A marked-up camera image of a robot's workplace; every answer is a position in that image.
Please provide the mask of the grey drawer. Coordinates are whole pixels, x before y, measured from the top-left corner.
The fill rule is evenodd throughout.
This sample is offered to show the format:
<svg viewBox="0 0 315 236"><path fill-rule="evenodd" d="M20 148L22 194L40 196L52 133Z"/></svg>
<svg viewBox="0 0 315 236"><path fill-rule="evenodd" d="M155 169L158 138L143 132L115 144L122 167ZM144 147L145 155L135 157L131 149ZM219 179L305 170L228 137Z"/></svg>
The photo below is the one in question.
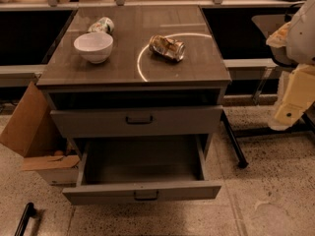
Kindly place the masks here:
<svg viewBox="0 0 315 236"><path fill-rule="evenodd" d="M81 206L210 200L220 189L199 138L176 135L87 141L77 183L63 194Z"/></svg>
<svg viewBox="0 0 315 236"><path fill-rule="evenodd" d="M218 126L221 106L52 110L65 138L103 138L210 134Z"/></svg>

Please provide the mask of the grey top drawer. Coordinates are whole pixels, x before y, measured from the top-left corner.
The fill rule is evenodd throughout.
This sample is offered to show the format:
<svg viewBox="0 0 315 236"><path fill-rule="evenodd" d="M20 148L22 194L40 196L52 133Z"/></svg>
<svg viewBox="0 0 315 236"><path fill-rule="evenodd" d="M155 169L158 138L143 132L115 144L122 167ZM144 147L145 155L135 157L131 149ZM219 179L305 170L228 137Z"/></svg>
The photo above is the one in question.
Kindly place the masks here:
<svg viewBox="0 0 315 236"><path fill-rule="evenodd" d="M103 138L210 134L218 126L221 106L52 110L65 138Z"/></svg>

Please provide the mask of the grey drawer cabinet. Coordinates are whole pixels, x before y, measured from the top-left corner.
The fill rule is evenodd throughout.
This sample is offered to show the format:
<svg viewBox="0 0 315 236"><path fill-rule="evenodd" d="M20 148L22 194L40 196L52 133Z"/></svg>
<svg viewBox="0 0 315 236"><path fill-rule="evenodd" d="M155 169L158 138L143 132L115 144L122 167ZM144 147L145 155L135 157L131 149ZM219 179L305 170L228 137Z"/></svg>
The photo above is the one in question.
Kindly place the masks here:
<svg viewBox="0 0 315 236"><path fill-rule="evenodd" d="M103 15L115 23L113 49L104 62L92 64L75 51L73 43ZM149 49L153 35L182 41L183 60L173 62L154 54ZM63 111L221 106L229 82L200 7L125 6L80 9L37 86L51 111ZM191 135L208 149L213 133ZM82 154L87 141L103 138L66 139Z"/></svg>

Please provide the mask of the crushed gold soda can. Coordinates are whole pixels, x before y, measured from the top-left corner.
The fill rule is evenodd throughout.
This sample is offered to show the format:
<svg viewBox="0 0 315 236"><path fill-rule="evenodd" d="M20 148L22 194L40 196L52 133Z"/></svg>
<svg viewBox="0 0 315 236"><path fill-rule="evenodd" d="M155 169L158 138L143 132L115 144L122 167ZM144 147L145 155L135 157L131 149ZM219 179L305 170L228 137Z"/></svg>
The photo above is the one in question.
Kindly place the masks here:
<svg viewBox="0 0 315 236"><path fill-rule="evenodd" d="M185 44L182 41L163 35L153 35L149 42L149 49L156 55L173 62L180 62L184 58Z"/></svg>

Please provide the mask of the white ceramic bowl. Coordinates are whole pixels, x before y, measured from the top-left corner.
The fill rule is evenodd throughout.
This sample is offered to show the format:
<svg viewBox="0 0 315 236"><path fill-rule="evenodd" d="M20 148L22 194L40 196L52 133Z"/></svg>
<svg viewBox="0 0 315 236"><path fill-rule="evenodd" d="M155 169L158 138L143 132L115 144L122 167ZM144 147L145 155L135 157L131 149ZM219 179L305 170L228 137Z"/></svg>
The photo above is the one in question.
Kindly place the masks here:
<svg viewBox="0 0 315 236"><path fill-rule="evenodd" d="M105 32L85 33L75 39L74 47L82 58L93 64L99 64L110 56L113 37Z"/></svg>

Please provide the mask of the brown cardboard box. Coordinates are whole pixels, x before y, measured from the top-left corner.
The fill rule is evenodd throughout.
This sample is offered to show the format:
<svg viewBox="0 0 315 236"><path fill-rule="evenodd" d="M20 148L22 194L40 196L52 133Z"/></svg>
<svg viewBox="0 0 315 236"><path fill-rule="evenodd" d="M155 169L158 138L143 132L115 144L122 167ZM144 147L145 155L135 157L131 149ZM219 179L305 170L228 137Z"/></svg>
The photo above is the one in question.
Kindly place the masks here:
<svg viewBox="0 0 315 236"><path fill-rule="evenodd" d="M44 95L34 83L15 108L0 143L23 158L22 171L36 172L50 185L77 180L80 159L61 136Z"/></svg>

